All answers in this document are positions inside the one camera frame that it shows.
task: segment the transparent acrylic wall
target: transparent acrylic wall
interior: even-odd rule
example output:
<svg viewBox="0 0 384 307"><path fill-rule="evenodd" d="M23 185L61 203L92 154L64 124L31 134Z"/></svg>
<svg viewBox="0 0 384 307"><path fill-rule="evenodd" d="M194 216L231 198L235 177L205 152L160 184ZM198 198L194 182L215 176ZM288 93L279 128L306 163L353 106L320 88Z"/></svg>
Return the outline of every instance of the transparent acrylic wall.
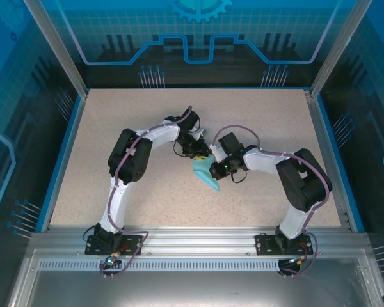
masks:
<svg viewBox="0 0 384 307"><path fill-rule="evenodd" d="M384 246L384 0L372 2L321 98L365 230Z"/></svg>
<svg viewBox="0 0 384 307"><path fill-rule="evenodd" d="M77 93L23 2L0 2L0 306L18 273ZM24 200L37 208L24 205Z"/></svg>
<svg viewBox="0 0 384 307"><path fill-rule="evenodd" d="M45 0L88 87L310 86L355 0Z"/></svg>

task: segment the enclosure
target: enclosure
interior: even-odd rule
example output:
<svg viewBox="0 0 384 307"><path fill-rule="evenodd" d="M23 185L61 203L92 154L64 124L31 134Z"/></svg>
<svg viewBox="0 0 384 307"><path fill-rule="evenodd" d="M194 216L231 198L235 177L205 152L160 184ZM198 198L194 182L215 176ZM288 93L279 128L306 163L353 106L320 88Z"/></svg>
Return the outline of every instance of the enclosure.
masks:
<svg viewBox="0 0 384 307"><path fill-rule="evenodd" d="M314 154L333 191L306 274L257 255L279 177L215 191L175 143L132 189L124 229L149 236L127 272L85 254L121 131L189 105L207 144L237 124ZM0 1L0 306L107 304L384 306L384 0Z"/></svg>

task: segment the speckled work surface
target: speckled work surface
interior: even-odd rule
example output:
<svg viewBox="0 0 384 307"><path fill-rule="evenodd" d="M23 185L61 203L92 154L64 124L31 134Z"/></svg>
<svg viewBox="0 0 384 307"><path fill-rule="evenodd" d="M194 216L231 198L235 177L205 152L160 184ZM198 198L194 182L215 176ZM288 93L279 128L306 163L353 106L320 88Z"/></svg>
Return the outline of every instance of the speckled work surface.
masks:
<svg viewBox="0 0 384 307"><path fill-rule="evenodd" d="M121 131L147 129L167 116L180 116L188 105L207 129L207 143L223 126L241 124L259 135L263 149L308 148L323 165L303 90L91 90L51 224L97 223L109 191L108 157ZM246 131L233 132L244 146L255 144ZM252 171L241 184L224 178L217 192L194 176L192 161L177 157L172 146L151 153L145 175L132 190L125 224L275 226L284 218L288 201L277 176ZM332 197L310 225L340 226Z"/></svg>

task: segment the blue edge trim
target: blue edge trim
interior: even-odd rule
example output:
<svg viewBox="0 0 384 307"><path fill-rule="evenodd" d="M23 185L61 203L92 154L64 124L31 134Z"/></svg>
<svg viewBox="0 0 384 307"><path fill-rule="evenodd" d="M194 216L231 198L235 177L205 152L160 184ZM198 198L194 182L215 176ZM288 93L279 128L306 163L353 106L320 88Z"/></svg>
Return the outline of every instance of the blue edge trim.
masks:
<svg viewBox="0 0 384 307"><path fill-rule="evenodd" d="M326 126L328 137L330 139L330 143L334 151L334 157L335 157L336 163L339 166L340 176L343 181L344 189L346 190L348 202L350 204L351 213L353 215L353 219L356 224L357 231L364 232L365 230L364 230L363 222L361 220L360 213L358 213L357 204L354 199L353 192L351 191L351 186L346 175L346 169L344 168L344 164L340 156L339 147L335 142L332 126L330 125L330 122L328 120L327 112L324 107L323 100L321 99L320 94L317 96L317 102L319 104L319 108L323 116L324 125Z"/></svg>
<svg viewBox="0 0 384 307"><path fill-rule="evenodd" d="M304 90L309 89L308 87L300 87L300 88L304 89ZM344 168L344 165L343 165L343 162L342 162L342 159L340 156L340 151L339 151L339 148L337 147L337 144L335 142L333 131L332 131L332 128L330 126L330 122L328 120L327 112L326 112L326 109L324 108L324 104L323 104L323 101L322 101L320 95L317 96L317 102L319 104L319 108L320 108L321 114L323 116L324 125L326 126L326 129L328 132L330 144L331 144L333 151L334 151L336 163L339 166L341 179L343 181L344 188L346 190L346 194L347 194L349 204L350 204L351 213L353 214L353 218L354 218L354 221L356 224L357 231L358 232L364 232L365 231L364 226L363 226L360 214L358 213L356 201L354 199L353 192L351 191L351 186L350 186L350 183L348 181L348 178L346 175L346 170ZM57 158L56 166L55 166L54 171L52 173L49 188L47 190L47 194L45 195L43 207L42 207L40 216L38 218L37 226L35 229L36 232L44 231L44 229L43 229L44 226L45 226L45 228L48 227L48 225L44 225L44 223L46 220L48 220L48 223L49 223L48 215L51 215L52 210L54 210L54 208L50 208L50 204L52 202L52 199L54 198L53 197L54 194L56 193L58 195L57 190L60 187L58 187L58 189L56 189L56 184L58 182L60 182L60 180L62 179L59 177L64 176L65 168L67 167L67 161L68 161L68 158L70 157L71 149L72 149L72 146L70 148L67 148L67 144L69 142L73 142L75 137L76 137L77 130L78 130L78 123L75 125L74 125L74 123L76 121L81 120L81 115L83 113L82 104L83 104L83 100L81 99L80 96L78 96L76 103L74 105L74 108L72 110L70 122L68 123L68 127L67 127L67 130L65 132L64 140L63 140L63 143L62 143L61 148L60 148L60 153L59 153L58 158Z"/></svg>
<svg viewBox="0 0 384 307"><path fill-rule="evenodd" d="M54 167L54 171L51 176L50 184L45 194L43 207L41 209L40 216L36 224L35 232L46 231L51 214L54 210L55 199L60 191L61 181L63 180L65 170L67 168L68 159L70 158L72 146L68 146L71 142L74 142L83 115L84 100L81 96L77 96L76 103L71 113L70 121L65 131L64 139L61 144L60 152L58 154L57 162Z"/></svg>

